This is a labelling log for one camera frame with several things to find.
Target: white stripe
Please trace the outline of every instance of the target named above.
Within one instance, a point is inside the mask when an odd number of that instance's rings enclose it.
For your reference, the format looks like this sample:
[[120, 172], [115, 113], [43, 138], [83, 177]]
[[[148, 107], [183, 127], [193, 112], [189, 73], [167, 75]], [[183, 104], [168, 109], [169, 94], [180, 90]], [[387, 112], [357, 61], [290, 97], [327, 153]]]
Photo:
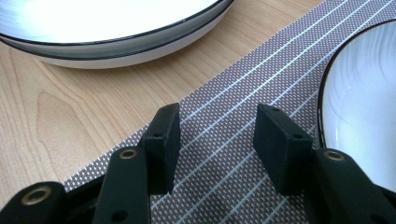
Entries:
[[263, 224], [268, 223], [272, 217], [277, 213], [277, 211], [279, 211], [279, 208], [281, 208], [283, 206], [283, 204], [288, 200], [289, 196], [286, 196], [282, 202], [280, 202], [280, 204], [277, 205], [277, 207], [274, 209], [274, 211], [264, 220]]
[[230, 173], [228, 173], [224, 178], [222, 178], [220, 180], [220, 182], [213, 188], [211, 189], [198, 203], [196, 203], [186, 214], [184, 214], [184, 216], [178, 220], [178, 223], [181, 223], [183, 221], [184, 218], [188, 217], [190, 215], [190, 213], [195, 210], [207, 197], [209, 197], [210, 194], [212, 194], [218, 187], [220, 187], [229, 176], [231, 176], [235, 171], [238, 170], [238, 168], [245, 163], [245, 161], [247, 161], [251, 156], [253, 156], [254, 154], [254, 150], [251, 151], [243, 160], [241, 160], [232, 170]]
[[[254, 119], [252, 119], [250, 122], [248, 122], [242, 129], [240, 129], [237, 133], [235, 133], [230, 139], [228, 139], [221, 147], [219, 147], [216, 151], [214, 151], [208, 158], [206, 158], [201, 164], [199, 164], [195, 169], [193, 169], [188, 175], [186, 175], [180, 182], [178, 182], [174, 190], [176, 190], [179, 186], [181, 186], [187, 179], [190, 178], [195, 172], [197, 172], [201, 167], [203, 167], [208, 161], [210, 161], [213, 157], [217, 155], [218, 152], [220, 152], [224, 147], [226, 147], [230, 142], [232, 142], [236, 136], [238, 136], [242, 131], [244, 131], [251, 123], [253, 123]], [[154, 203], [151, 206], [151, 209], [154, 209], [157, 207], [159, 203], [161, 203], [165, 199], [166, 195], [161, 197], [160, 200], [158, 200], [156, 203]]]
[[[299, 108], [297, 108], [296, 110], [293, 111], [293, 114], [296, 114], [298, 110], [300, 110], [302, 107], [299, 106]], [[210, 196], [210, 194], [212, 194], [218, 187], [221, 186], [222, 183], [224, 183], [228, 177], [230, 177], [235, 171], [237, 171], [239, 169], [240, 166], [243, 165], [243, 163], [245, 163], [245, 161], [247, 161], [256, 151], [252, 150], [244, 159], [242, 159], [232, 170], [230, 173], [228, 173], [226, 176], [224, 176], [220, 182], [213, 187], [202, 199], [200, 199], [200, 201], [198, 203], [196, 203], [177, 223], [180, 223], [184, 218], [188, 217], [190, 215], [190, 213], [195, 210], [202, 202], [205, 201], [205, 199], [207, 197]]]
[[[389, 3], [390, 2], [388, 2], [386, 5], [384, 5], [383, 7], [381, 7], [373, 16], [371, 16], [365, 23], [367, 23], [368, 21], [370, 21], [374, 16], [376, 16], [380, 11], [382, 11], [385, 7], [387, 7], [388, 5], [389, 5]], [[303, 107], [303, 105], [305, 105], [305, 104], [307, 104], [310, 100], [312, 100], [312, 98], [316, 95], [316, 94], [318, 94], [318, 90], [316, 90], [314, 93], [312, 93], [299, 107], [297, 107], [297, 109], [290, 115], [290, 117], [293, 117], [302, 107]], [[316, 125], [313, 125], [310, 129], [309, 129], [309, 131], [308, 131], [308, 133], [311, 133], [311, 132], [313, 132], [314, 131], [314, 129], [315, 129], [315, 127], [316, 127]], [[234, 207], [233, 208], [233, 210], [229, 213], [229, 214], [227, 214], [227, 216], [221, 221], [221, 223], [224, 223], [224, 221], [226, 221], [227, 220], [227, 218], [230, 216], [230, 215], [232, 215], [235, 211], [236, 211], [236, 209], [237, 208], [239, 208], [247, 199], [248, 199], [248, 197], [253, 193], [253, 191], [255, 191], [257, 188], [258, 188], [258, 186], [261, 184], [261, 183], [263, 183], [263, 181], [260, 181], [256, 186], [254, 186], [254, 188], [237, 204], [237, 206], [236, 207]], [[277, 211], [279, 210], [279, 208], [280, 207], [282, 207], [283, 206], [283, 204], [286, 202], [286, 200], [288, 199], [289, 197], [285, 197], [284, 199], [283, 199], [283, 201], [276, 207], [276, 209], [270, 214], [270, 216], [268, 216], [268, 218], [267, 219], [265, 219], [265, 221], [264, 221], [264, 223], [268, 223], [268, 221], [270, 221], [271, 219], [272, 219], [272, 217], [277, 213]]]
[[221, 220], [220, 223], [225, 223], [225, 221], [227, 221], [227, 219], [228, 219], [234, 212], [236, 212], [236, 210], [237, 210], [237, 209], [238, 209], [238, 208], [250, 197], [250, 195], [251, 195], [254, 191], [256, 191], [256, 189], [257, 189], [262, 183], [264, 183], [264, 181], [265, 181], [267, 178], [268, 178], [268, 175], [266, 175], [265, 177], [263, 177], [263, 178], [259, 181], [259, 183], [257, 183], [257, 184], [253, 187], [253, 189], [251, 189], [251, 190], [248, 192], [248, 194], [245, 195], [245, 197], [244, 197], [235, 207], [233, 207], [233, 209], [231, 210], [231, 212], [229, 212], [229, 213], [227, 214], [227, 216], [225, 216], [225, 218]]
[[241, 102], [233, 106], [227, 113], [225, 113], [223, 116], [221, 116], [219, 119], [217, 119], [214, 123], [209, 125], [206, 129], [204, 129], [203, 132], [199, 133], [197, 136], [195, 136], [187, 145], [185, 145], [181, 150], [180, 153], [183, 152], [187, 147], [189, 147], [192, 143], [194, 143], [197, 139], [199, 139], [202, 135], [204, 135], [207, 131], [209, 131], [213, 126], [215, 126], [219, 121], [227, 117], [231, 112], [233, 112], [237, 107], [239, 107], [242, 103], [244, 103], [248, 98], [250, 98], [252, 95], [254, 95], [257, 91], [262, 89], [264, 86], [266, 86], [271, 80], [273, 80], [275, 77], [277, 77], [281, 72], [283, 72], [286, 68], [288, 68], [291, 64], [293, 64], [295, 61], [297, 61], [298, 58], [300, 58], [302, 55], [304, 55], [309, 49], [311, 49], [313, 46], [315, 46], [320, 40], [322, 40], [325, 36], [329, 35], [331, 31], [333, 31], [336, 27], [340, 26], [346, 19], [351, 17], [353, 14], [355, 14], [358, 10], [360, 10], [363, 6], [365, 6], [370, 0], [368, 0], [364, 5], [358, 7], [353, 11], [353, 13], [349, 14], [346, 18], [344, 18], [340, 23], [338, 23], [336, 26], [334, 26], [330, 32], [326, 33], [326, 35], [322, 36], [319, 40], [317, 40], [314, 44], [310, 45], [307, 49], [305, 49], [303, 52], [301, 52], [297, 57], [295, 57], [293, 60], [291, 60], [288, 64], [286, 64], [284, 67], [282, 67], [278, 72], [276, 72], [274, 75], [272, 75], [269, 79], [267, 79], [264, 83], [260, 85], [259, 88], [251, 92], [245, 99], [243, 99]]
[[[377, 11], [372, 17], [370, 17], [370, 19], [369, 20], [371, 20], [374, 16], [376, 16], [381, 10], [383, 10], [383, 8], [385, 8], [388, 4], [389, 4], [390, 2], [388, 2], [385, 6], [383, 6], [379, 11]], [[356, 11], [357, 10], [359, 10], [361, 8], [361, 6], [358, 8], [358, 9], [356, 9], [352, 14], [354, 14], [354, 13], [356, 13]], [[366, 21], [364, 24], [362, 24], [356, 31], [358, 31], [363, 25], [365, 25], [368, 21]], [[336, 48], [334, 48], [330, 53], [328, 53], [324, 58], [322, 58], [322, 61], [325, 59], [325, 58], [327, 58], [328, 56], [330, 56], [330, 54], [333, 52], [333, 51], [335, 51], [336, 49], [338, 49], [339, 48], [339, 46], [337, 46]], [[247, 125], [245, 125], [245, 127], [243, 128], [243, 129], [241, 129], [240, 131], [238, 131], [238, 133], [237, 134], [240, 134], [248, 125], [250, 125], [251, 124], [251, 122], [253, 122], [255, 119], [252, 119]], [[165, 195], [164, 197], [161, 197], [161, 201], [163, 201], [163, 199], [164, 198], [166, 198], [167, 197], [167, 195]], [[152, 208], [154, 208], [154, 207], [156, 207], [158, 204], [159, 204], [160, 202], [156, 202], [155, 204], [154, 204], [154, 206], [152, 207]]]
[[245, 77], [247, 77], [248, 75], [250, 75], [252, 72], [256, 71], [259, 67], [261, 67], [263, 64], [265, 64], [266, 62], [268, 62], [270, 59], [274, 58], [280, 51], [282, 51], [282, 49], [285, 49], [291, 42], [293, 42], [294, 40], [296, 40], [297, 38], [299, 38], [300, 36], [302, 36], [303, 34], [305, 34], [306, 32], [308, 32], [309, 30], [311, 30], [314, 26], [316, 26], [318, 23], [320, 23], [321, 21], [323, 21], [325, 18], [327, 18], [328, 16], [330, 16], [336, 9], [338, 9], [339, 7], [341, 7], [343, 4], [345, 4], [347, 1], [344, 1], [342, 4], [340, 4], [338, 7], [334, 8], [332, 11], [330, 11], [329, 13], [327, 13], [324, 17], [320, 18], [320, 20], [316, 21], [314, 24], [312, 24], [311, 26], [309, 26], [307, 29], [303, 30], [301, 33], [299, 33], [297, 36], [295, 36], [294, 38], [292, 38], [288, 43], [286, 43], [284, 46], [282, 46], [280, 49], [278, 49], [277, 51], [275, 51], [273, 54], [271, 54], [270, 56], [268, 56], [266, 59], [264, 59], [262, 62], [260, 62], [259, 64], [257, 64], [256, 66], [254, 66], [252, 69], [250, 69], [247, 73], [245, 73], [242, 77], [238, 78], [233, 84], [231, 84], [230, 86], [228, 86], [226, 89], [224, 89], [223, 91], [221, 91], [219, 94], [217, 94], [215, 97], [213, 97], [212, 99], [210, 99], [208, 102], [206, 102], [204, 105], [202, 105], [199, 109], [195, 110], [194, 112], [192, 112], [190, 115], [188, 115], [185, 119], [183, 119], [180, 124], [183, 124], [185, 121], [187, 121], [188, 119], [192, 118], [196, 113], [198, 113], [199, 111], [201, 111], [203, 108], [205, 108], [207, 105], [209, 105], [210, 103], [212, 103], [214, 100], [216, 100], [217, 98], [219, 98], [224, 92], [226, 92], [227, 90], [229, 90], [231, 87], [233, 87], [234, 85], [236, 85], [238, 82], [240, 82], [242, 79], [244, 79]]

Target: striped placemat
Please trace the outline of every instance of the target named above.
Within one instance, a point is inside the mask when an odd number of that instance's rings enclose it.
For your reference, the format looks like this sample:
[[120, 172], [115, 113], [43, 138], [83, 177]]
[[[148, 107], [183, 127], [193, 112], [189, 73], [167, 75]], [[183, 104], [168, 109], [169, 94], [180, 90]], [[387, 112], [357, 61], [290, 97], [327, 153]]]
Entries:
[[[152, 223], [306, 223], [302, 197], [276, 194], [252, 147], [256, 106], [277, 106], [313, 134], [318, 85], [334, 52], [395, 17], [396, 1], [325, 1], [183, 99], [175, 189], [151, 197]], [[146, 128], [114, 149], [136, 145]], [[102, 175], [111, 151], [66, 189]]]

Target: wooden table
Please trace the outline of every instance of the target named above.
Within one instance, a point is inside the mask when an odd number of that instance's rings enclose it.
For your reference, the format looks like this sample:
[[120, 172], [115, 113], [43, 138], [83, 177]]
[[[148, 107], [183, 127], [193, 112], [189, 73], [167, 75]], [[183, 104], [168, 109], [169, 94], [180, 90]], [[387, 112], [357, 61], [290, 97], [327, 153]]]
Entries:
[[235, 0], [190, 46], [139, 65], [81, 70], [0, 44], [0, 207], [35, 182], [65, 181], [320, 0]]

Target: black plastic bracket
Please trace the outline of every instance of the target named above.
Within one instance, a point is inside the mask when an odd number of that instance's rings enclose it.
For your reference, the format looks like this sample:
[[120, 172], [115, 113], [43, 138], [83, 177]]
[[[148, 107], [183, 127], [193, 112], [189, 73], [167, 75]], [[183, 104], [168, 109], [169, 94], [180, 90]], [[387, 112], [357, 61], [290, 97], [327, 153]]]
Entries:
[[280, 109], [258, 105], [253, 146], [277, 192], [304, 193], [314, 223], [396, 223], [396, 209], [346, 153], [312, 148], [312, 138]]
[[166, 194], [180, 151], [179, 104], [158, 110], [138, 146], [113, 152], [105, 175], [69, 192], [56, 182], [17, 193], [0, 223], [150, 223], [149, 195]]

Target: screw hole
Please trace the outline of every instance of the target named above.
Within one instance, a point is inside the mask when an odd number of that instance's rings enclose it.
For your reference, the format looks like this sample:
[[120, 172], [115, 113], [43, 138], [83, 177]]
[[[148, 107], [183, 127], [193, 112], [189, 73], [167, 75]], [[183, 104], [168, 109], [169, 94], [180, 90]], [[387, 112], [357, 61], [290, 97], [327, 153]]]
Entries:
[[375, 223], [388, 224], [388, 221], [384, 217], [381, 217], [379, 214], [371, 214], [370, 218]]
[[298, 139], [301, 139], [301, 138], [303, 138], [303, 136], [302, 136], [302, 135], [300, 135], [300, 134], [297, 134], [297, 133], [295, 133], [295, 134], [293, 135], [293, 137], [294, 137], [294, 138], [298, 138]]
[[50, 196], [51, 192], [52, 190], [48, 186], [33, 189], [23, 196], [23, 198], [21, 199], [21, 203], [24, 205], [41, 203]]
[[117, 211], [113, 213], [113, 216], [111, 217], [111, 220], [113, 222], [122, 222], [128, 217], [128, 213], [124, 210]]
[[137, 156], [137, 151], [134, 149], [125, 149], [120, 153], [120, 158], [125, 160], [131, 159], [135, 156]]
[[345, 159], [345, 157], [342, 154], [334, 151], [325, 151], [324, 155], [333, 161], [343, 161]]

